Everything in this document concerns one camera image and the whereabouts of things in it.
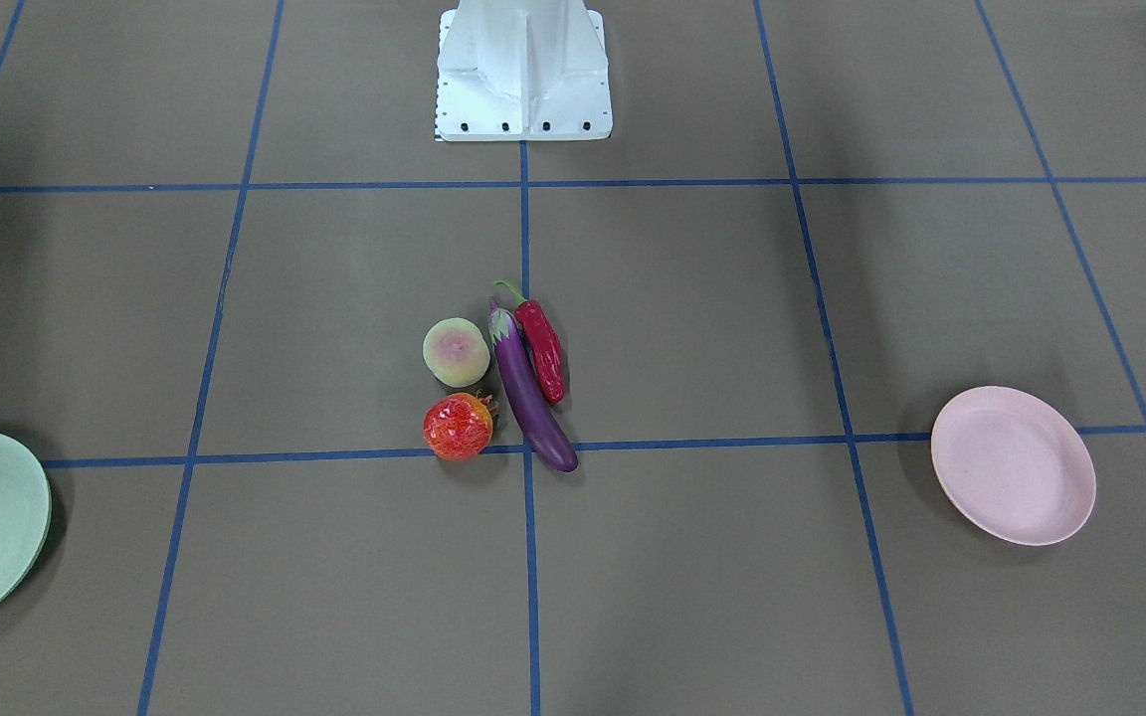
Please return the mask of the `red chili pepper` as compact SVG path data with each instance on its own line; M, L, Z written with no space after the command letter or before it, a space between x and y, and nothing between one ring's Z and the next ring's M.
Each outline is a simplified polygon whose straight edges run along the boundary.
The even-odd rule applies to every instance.
M507 288L513 296L515 320L527 339L537 386L544 394L547 404L558 406L567 396L567 380L562 339L554 329L554 323L547 317L545 308L536 299L524 296L512 282L495 280L494 284Z

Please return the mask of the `purple eggplant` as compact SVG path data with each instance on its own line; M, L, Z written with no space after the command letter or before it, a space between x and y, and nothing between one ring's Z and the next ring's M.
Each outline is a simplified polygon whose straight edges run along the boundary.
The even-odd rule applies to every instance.
M565 474L576 470L576 449L564 434L537 385L521 326L515 314L501 307L495 297L489 299L489 338L507 402L524 440L547 466Z

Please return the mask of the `green pink peach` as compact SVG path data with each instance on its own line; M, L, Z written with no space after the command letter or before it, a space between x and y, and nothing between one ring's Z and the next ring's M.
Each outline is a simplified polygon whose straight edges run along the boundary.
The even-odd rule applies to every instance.
M489 345L466 318L446 318L429 326L422 354L429 372L445 386L468 387L489 371Z

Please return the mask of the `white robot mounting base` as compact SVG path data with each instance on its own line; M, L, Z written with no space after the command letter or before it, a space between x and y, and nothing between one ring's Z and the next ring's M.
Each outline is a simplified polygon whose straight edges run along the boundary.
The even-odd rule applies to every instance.
M604 18L582 1L460 1L441 14L434 139L613 134Z

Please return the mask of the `pink plate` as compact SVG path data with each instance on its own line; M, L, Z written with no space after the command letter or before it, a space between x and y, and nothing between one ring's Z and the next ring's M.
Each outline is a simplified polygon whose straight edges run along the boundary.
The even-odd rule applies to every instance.
M952 396L932 423L929 457L952 508L1007 543L1062 543L1094 513L1086 444L1062 414L1025 391L981 386Z

